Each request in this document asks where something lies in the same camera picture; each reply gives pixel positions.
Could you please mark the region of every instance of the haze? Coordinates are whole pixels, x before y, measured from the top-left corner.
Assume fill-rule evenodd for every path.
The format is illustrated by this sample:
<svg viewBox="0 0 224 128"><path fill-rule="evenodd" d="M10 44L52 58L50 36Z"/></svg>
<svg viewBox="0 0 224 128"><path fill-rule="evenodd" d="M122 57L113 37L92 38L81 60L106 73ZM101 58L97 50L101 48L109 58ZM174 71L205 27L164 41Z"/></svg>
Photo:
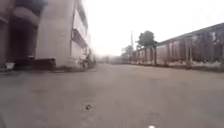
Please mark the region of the haze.
<svg viewBox="0 0 224 128"><path fill-rule="evenodd" d="M92 47L99 55L120 55L140 32L157 41L224 22L222 0L85 0Z"/></svg>

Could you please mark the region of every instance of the concrete ground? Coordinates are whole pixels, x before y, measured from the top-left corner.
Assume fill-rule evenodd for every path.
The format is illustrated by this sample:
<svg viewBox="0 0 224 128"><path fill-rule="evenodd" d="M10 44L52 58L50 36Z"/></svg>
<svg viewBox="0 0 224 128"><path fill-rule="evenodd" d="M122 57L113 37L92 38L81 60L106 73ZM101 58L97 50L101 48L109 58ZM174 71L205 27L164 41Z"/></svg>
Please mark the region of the concrete ground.
<svg viewBox="0 0 224 128"><path fill-rule="evenodd" d="M223 128L224 74L100 65L82 73L1 75L0 123L7 128Z"/></svg>

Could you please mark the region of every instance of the asphalt road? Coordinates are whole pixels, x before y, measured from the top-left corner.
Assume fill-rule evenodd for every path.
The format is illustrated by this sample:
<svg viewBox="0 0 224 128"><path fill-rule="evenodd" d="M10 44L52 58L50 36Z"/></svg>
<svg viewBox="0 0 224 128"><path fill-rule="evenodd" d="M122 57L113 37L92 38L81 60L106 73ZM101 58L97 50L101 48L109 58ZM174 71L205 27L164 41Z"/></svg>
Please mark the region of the asphalt road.
<svg viewBox="0 0 224 128"><path fill-rule="evenodd" d="M0 127L223 128L224 74L128 65L0 76Z"/></svg>

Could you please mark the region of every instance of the building facade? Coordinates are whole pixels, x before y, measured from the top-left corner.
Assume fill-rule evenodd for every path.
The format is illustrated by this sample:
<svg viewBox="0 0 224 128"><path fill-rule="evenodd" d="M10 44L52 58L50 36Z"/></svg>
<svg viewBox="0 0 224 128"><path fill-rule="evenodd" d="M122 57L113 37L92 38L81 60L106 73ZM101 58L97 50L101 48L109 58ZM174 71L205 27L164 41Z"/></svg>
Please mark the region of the building facade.
<svg viewBox="0 0 224 128"><path fill-rule="evenodd" d="M0 67L29 58L76 66L90 53L89 43L81 0L0 1Z"/></svg>
<svg viewBox="0 0 224 128"><path fill-rule="evenodd" d="M46 0L40 20L36 59L76 66L89 52L90 35L81 0Z"/></svg>

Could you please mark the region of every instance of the debris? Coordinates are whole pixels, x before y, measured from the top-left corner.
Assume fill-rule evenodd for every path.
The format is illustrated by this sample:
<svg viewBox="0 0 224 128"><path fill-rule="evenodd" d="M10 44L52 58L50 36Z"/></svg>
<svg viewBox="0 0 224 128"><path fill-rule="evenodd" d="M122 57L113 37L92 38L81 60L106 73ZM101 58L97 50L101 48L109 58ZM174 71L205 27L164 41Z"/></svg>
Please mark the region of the debris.
<svg viewBox="0 0 224 128"><path fill-rule="evenodd" d="M92 109L92 106L90 104L86 105L86 110Z"/></svg>

